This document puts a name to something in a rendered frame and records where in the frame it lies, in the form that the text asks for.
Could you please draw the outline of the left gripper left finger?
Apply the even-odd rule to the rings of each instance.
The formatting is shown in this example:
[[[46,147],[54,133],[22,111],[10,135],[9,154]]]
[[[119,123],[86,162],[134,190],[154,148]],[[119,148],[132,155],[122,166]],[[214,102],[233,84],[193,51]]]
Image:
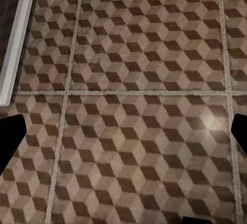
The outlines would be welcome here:
[[[0,176],[26,133],[22,114],[0,119]]]

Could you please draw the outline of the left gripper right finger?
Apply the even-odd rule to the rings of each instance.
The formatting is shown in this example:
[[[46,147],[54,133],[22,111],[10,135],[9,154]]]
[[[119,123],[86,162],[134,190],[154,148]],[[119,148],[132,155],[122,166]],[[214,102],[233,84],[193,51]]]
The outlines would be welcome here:
[[[247,115],[235,114],[231,132],[247,154]]]

